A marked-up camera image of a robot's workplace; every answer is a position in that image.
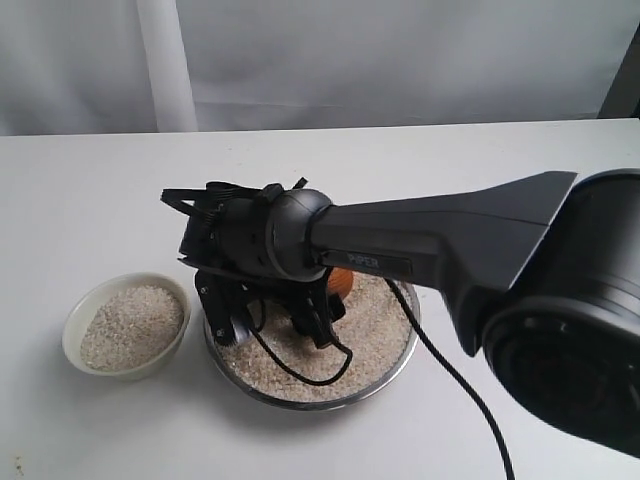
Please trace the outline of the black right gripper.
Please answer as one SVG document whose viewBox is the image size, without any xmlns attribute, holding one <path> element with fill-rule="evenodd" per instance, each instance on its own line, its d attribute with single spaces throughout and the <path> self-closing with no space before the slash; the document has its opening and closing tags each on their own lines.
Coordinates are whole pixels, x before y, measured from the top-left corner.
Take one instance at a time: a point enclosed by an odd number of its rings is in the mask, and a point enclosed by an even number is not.
<svg viewBox="0 0 640 480">
<path fill-rule="evenodd" d="M 179 189 L 177 211 L 188 216 L 180 261 L 234 279 L 279 280 L 267 252 L 267 220 L 279 195 L 279 184 L 255 189 L 209 183 L 204 189 Z M 292 304 L 294 329 L 317 349 L 338 343 L 333 324 L 344 316 L 342 298 L 327 287 L 308 290 Z"/>
</svg>

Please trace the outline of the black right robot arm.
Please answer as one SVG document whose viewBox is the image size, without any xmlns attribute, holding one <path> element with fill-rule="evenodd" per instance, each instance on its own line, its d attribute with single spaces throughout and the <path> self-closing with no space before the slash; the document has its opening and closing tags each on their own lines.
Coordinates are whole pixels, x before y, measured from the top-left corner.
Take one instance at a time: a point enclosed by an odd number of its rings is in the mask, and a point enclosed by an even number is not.
<svg viewBox="0 0 640 480">
<path fill-rule="evenodd" d="M 639 453 L 639 174 L 549 171 L 475 192 L 339 206 L 225 182 L 166 189 L 211 338 L 257 336 L 272 301 L 318 348 L 338 346 L 334 268 L 438 291 L 468 355 L 545 423 Z"/>
</svg>

